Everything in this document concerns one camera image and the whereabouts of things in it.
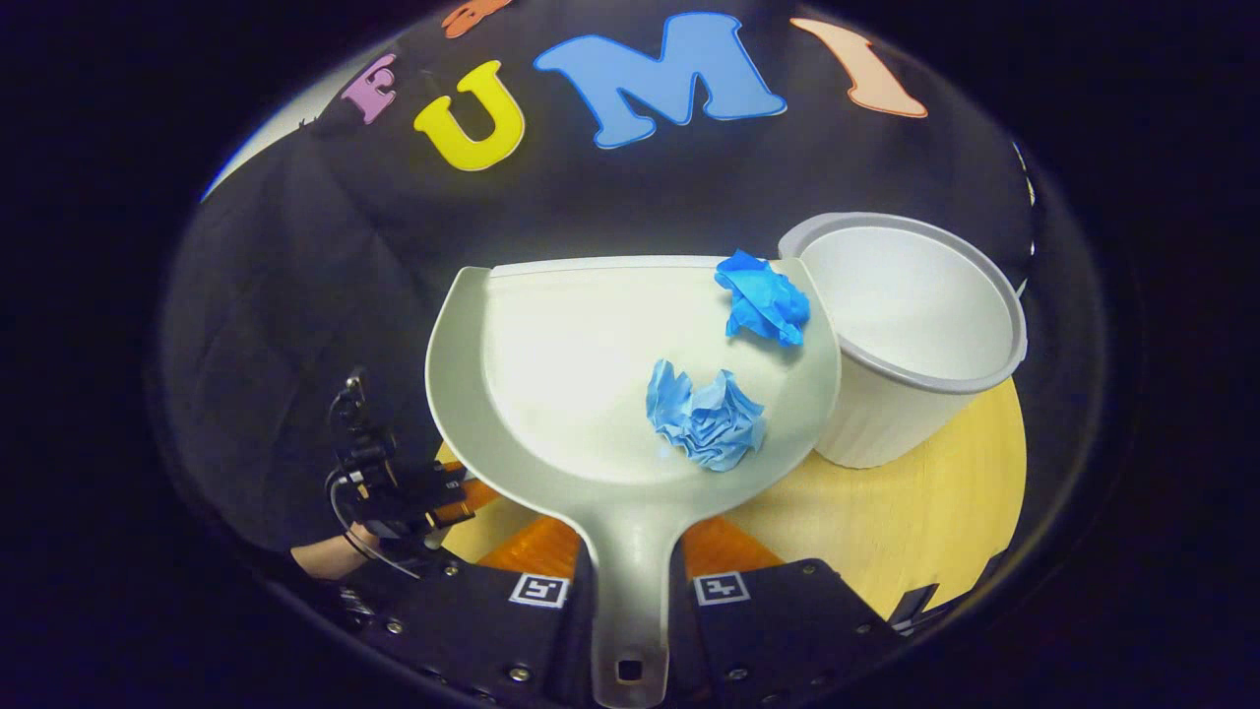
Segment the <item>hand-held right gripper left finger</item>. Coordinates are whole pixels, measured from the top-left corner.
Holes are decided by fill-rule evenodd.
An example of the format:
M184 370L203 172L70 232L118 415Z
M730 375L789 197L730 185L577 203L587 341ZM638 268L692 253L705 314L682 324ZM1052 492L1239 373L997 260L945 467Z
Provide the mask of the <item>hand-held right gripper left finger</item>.
M588 708L591 565L580 535L539 519L481 560L428 553L418 578L350 576L358 638L461 708Z

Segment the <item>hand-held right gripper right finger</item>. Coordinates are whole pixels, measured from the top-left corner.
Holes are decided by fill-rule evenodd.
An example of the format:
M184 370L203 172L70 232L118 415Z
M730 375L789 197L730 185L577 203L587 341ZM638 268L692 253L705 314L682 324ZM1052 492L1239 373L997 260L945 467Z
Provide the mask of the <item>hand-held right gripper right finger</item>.
M823 708L901 652L902 637L820 559L782 560L724 518L672 562L680 708Z

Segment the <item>grey dustpan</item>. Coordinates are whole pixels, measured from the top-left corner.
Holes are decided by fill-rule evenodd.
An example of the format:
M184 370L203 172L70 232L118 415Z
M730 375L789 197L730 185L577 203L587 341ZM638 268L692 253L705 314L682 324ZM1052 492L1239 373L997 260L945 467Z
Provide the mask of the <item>grey dustpan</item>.
M667 695L680 535L796 468L835 408L842 365L827 315L811 314L798 348L728 337L717 264L654 254L464 268L428 337L428 411L456 458L587 547L591 680L607 709L653 709ZM732 372L765 409L761 450L717 474L669 447L646 418L658 359L696 383Z

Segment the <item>light blue paper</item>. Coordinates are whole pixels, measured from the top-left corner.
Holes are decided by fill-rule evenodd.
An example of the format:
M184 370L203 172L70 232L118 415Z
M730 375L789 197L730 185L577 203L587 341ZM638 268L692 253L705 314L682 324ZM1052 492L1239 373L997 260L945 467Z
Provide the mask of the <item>light blue paper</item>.
M769 431L764 412L728 369L719 369L713 382L697 389L688 373L658 359L645 390L645 417L656 434L712 472L733 470L746 455L761 450Z

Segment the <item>dark blue paper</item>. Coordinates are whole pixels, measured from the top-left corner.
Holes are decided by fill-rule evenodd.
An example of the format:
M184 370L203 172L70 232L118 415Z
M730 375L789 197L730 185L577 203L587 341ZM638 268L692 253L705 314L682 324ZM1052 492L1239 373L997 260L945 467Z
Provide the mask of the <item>dark blue paper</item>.
M769 261L756 259L738 248L717 264L713 280L730 292L726 337L736 337L746 329L784 349L804 343L811 303L806 293L772 269Z

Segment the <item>white ribbed garbage bin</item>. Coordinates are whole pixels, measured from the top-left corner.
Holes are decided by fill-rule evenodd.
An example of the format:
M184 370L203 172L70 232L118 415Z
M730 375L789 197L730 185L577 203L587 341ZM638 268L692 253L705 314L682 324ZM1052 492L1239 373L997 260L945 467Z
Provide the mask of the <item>white ribbed garbage bin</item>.
M924 220L822 214L780 238L810 275L840 351L816 453L869 470L908 455L1028 353L1021 297L976 246Z

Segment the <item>wooden desktop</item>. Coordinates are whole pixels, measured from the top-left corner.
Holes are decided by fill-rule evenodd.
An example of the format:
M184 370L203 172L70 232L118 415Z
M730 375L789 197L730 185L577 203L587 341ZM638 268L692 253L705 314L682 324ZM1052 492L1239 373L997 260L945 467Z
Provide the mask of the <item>wooden desktop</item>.
M976 395L892 463L810 455L774 487L683 539L689 576L820 559L892 625L969 593L1011 544L1027 452L1013 382Z

